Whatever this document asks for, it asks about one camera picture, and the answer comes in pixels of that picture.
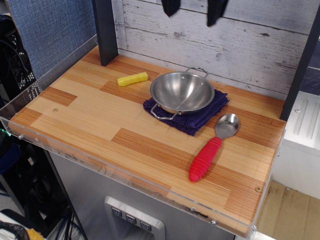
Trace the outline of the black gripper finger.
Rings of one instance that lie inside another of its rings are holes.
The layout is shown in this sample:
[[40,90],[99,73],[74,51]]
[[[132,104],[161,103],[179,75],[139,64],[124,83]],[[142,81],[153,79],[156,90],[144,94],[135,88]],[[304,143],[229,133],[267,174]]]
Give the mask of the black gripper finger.
[[208,0],[207,26],[213,26],[224,15],[228,0]]
[[180,0],[161,0],[161,4],[162,4],[164,13],[168,17],[171,17],[180,9],[181,1]]

